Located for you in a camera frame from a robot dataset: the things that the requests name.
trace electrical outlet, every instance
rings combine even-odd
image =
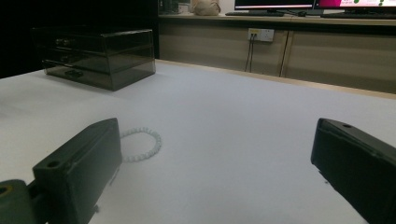
[[[248,28],[247,39],[250,40],[252,35],[256,35],[256,37],[254,39],[258,40],[261,33],[262,33],[261,29]]]
[[[263,29],[261,31],[260,40],[267,41],[267,42],[273,42],[274,32],[275,32],[274,30]]]
[[[274,30],[248,28],[247,39],[250,40],[251,35],[256,35],[254,40],[272,42],[274,41]]]

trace white object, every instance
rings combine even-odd
[[[152,136],[155,139],[155,146],[150,149],[147,152],[144,152],[142,154],[138,154],[138,155],[122,155],[122,160],[123,162],[137,162],[137,161],[144,161],[147,160],[151,157],[153,157],[155,154],[157,154],[160,151],[161,145],[163,144],[163,141],[160,137],[160,135],[154,131],[152,131],[149,128],[134,128],[128,131],[125,131],[123,133],[120,134],[120,138],[122,141],[122,138],[127,137],[129,135],[133,135],[136,133],[146,133],[150,136]],[[128,151],[133,151],[133,148],[126,148],[125,150]]]
[[[250,40],[252,35],[256,35],[254,40],[273,42],[274,33],[275,31],[270,29],[249,28],[247,31],[247,39]]]
[[[190,12],[190,4],[187,3],[178,4],[178,13],[187,14],[189,12]]]
[[[218,16],[221,8],[215,0],[198,0],[192,6],[192,12],[197,16]]]

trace desk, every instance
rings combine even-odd
[[[115,92],[43,71],[2,79],[0,179],[31,182],[51,151],[118,118],[163,147],[121,166],[92,224],[364,223],[310,163],[316,124],[341,120],[396,146],[396,96],[257,77],[157,61],[156,75]]]

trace drawer organizer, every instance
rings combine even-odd
[[[50,76],[117,91],[155,73],[151,30],[46,27],[32,36]]]

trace cabinet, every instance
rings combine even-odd
[[[396,38],[289,32],[282,77],[396,93]]]
[[[244,71],[248,28],[275,29],[274,42],[255,42],[252,73],[396,93],[396,21],[162,19],[164,60]]]

